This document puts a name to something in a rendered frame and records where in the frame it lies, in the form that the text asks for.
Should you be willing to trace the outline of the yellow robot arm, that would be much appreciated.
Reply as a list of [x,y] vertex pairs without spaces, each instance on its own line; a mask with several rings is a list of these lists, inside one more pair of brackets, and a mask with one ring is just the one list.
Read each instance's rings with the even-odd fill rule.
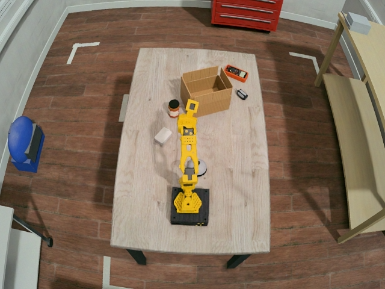
[[[181,209],[195,209],[194,213],[199,212],[199,208],[202,205],[201,200],[196,193],[192,193],[191,190],[195,189],[195,185],[198,183],[197,175],[199,172],[198,158],[197,158],[197,137],[196,137],[196,125],[191,121],[178,121],[178,133],[181,135],[181,158],[179,168],[183,175],[179,179],[181,188],[184,191],[179,193],[174,200],[174,205],[177,208],[177,213],[181,213]],[[191,145],[191,150],[187,151],[186,146]],[[187,157],[191,157],[194,168],[185,168],[185,161]]]

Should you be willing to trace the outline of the paprika spice jar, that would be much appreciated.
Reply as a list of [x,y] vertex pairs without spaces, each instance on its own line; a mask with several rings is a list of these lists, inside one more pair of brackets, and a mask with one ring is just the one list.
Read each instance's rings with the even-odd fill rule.
[[179,116],[179,111],[180,111],[180,104],[179,104],[179,101],[176,100],[176,99],[172,99],[170,102],[169,102],[169,105],[168,105],[168,115],[171,117],[171,118],[177,118]]

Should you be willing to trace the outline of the white lidded storage box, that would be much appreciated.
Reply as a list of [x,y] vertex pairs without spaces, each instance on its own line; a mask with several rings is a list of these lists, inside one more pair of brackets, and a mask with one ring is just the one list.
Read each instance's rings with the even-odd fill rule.
[[163,145],[170,137],[172,132],[167,128],[162,128],[160,132],[155,136],[155,141],[160,145]]

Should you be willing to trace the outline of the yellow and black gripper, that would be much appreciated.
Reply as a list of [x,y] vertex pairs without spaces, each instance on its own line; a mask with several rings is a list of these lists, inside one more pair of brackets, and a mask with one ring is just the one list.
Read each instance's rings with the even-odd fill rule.
[[[186,115],[181,114],[179,115],[177,121],[191,121],[193,123],[197,123],[197,118],[193,117],[193,113],[197,112],[199,102],[193,101],[193,100],[188,100],[186,110],[188,111]],[[183,116],[182,116],[183,115]]]

